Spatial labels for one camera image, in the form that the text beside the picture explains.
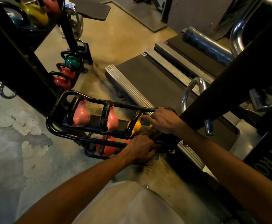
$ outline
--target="yellow kettlebell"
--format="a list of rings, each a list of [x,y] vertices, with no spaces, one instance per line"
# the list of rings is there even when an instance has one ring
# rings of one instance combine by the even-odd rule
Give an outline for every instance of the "yellow kettlebell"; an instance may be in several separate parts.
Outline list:
[[[31,23],[37,27],[45,27],[49,23],[49,18],[46,13],[46,6],[44,5],[43,0],[37,0],[40,3],[40,6],[36,4],[24,4],[21,0],[15,0],[20,8],[22,8]]]
[[[142,111],[138,110],[133,119],[127,125],[126,137],[131,137],[134,134],[138,134],[141,130],[141,118]]]

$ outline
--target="person's left hand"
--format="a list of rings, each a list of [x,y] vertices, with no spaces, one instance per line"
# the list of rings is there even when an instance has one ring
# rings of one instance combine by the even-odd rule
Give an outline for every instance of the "person's left hand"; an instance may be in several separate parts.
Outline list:
[[[150,129],[149,132],[135,136],[120,154],[125,156],[128,164],[147,162],[156,155],[159,146],[153,146],[160,132]]]

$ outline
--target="person's right arm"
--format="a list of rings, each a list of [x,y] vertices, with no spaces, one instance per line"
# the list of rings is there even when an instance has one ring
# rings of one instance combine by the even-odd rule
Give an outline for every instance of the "person's right arm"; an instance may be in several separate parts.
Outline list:
[[[142,118],[161,132],[173,133],[182,139],[259,223],[272,223],[271,180],[197,133],[167,109],[159,108],[151,116]]]

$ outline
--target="forearm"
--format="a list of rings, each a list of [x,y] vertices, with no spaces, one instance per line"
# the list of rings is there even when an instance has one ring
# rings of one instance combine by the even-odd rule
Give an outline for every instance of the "forearm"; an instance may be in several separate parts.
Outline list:
[[[260,222],[272,223],[272,181],[188,126],[179,129],[176,135],[247,211]]]
[[[124,153],[104,160],[49,192],[24,213],[16,224],[72,223],[104,186],[130,165]]]

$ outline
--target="hand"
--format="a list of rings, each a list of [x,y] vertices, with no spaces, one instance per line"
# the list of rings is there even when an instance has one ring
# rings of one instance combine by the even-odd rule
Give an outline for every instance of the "hand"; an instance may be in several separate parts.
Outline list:
[[[148,132],[135,136],[120,154],[125,156],[128,165],[147,162],[156,155],[159,146],[154,146],[154,141],[160,134],[155,129],[149,129]]]
[[[151,116],[143,115],[142,119],[166,134],[173,133],[176,135],[178,131],[188,126],[174,112],[165,108],[159,108]]]

